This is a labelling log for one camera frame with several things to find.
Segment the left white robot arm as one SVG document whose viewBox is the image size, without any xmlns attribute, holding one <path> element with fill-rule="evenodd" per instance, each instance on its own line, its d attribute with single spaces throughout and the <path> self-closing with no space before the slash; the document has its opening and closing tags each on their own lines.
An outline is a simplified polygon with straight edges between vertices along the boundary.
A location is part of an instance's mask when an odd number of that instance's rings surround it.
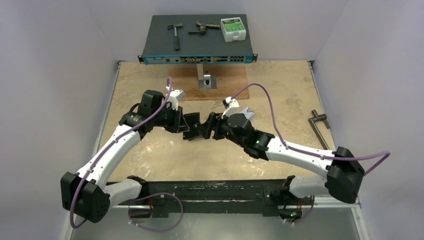
<svg viewBox="0 0 424 240">
<path fill-rule="evenodd" d="M 128 177 L 116 184 L 107 181 L 119 163 L 147 133 L 155 127 L 170 133 L 187 132 L 179 102 L 184 98 L 182 89 L 169 90 L 167 95 L 147 90 L 141 101 L 125 113 L 112 136 L 99 152 L 76 173 L 66 172 L 60 180 L 62 206 L 70 215 L 78 215 L 92 223 L 99 222 L 111 207 L 125 201 L 138 205 L 146 203 L 149 191 L 142 179 Z"/>
</svg>

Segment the black VIP card stack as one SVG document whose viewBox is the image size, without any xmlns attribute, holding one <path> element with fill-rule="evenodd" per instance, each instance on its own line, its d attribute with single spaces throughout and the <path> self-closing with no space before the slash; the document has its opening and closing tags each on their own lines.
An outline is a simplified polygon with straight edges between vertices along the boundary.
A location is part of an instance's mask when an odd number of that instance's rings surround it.
<svg viewBox="0 0 424 240">
<path fill-rule="evenodd" d="M 188 131 L 183 133 L 183 140 L 185 141 L 193 141 L 195 139 L 205 139 L 205 134 L 202 132 L 203 125 L 200 120 L 199 112 L 192 112 L 184 114 L 184 120 L 187 123 L 189 128 Z"/>
</svg>

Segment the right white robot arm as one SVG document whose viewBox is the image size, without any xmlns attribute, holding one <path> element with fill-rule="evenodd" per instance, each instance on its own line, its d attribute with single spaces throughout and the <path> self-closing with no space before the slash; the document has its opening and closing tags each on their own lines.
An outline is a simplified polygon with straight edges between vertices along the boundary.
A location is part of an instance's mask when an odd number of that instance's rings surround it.
<svg viewBox="0 0 424 240">
<path fill-rule="evenodd" d="M 214 140 L 227 139 L 254 159 L 283 162 L 313 172 L 311 176 L 294 176 L 281 189 L 288 204 L 316 195 L 330 195 L 346 204 L 357 201 L 365 171 L 357 161 L 349 161 L 351 152 L 343 147 L 336 151 L 283 142 L 271 133 L 255 129 L 243 114 L 229 117 L 212 112 L 205 123 L 197 124 L 200 135 Z"/>
</svg>

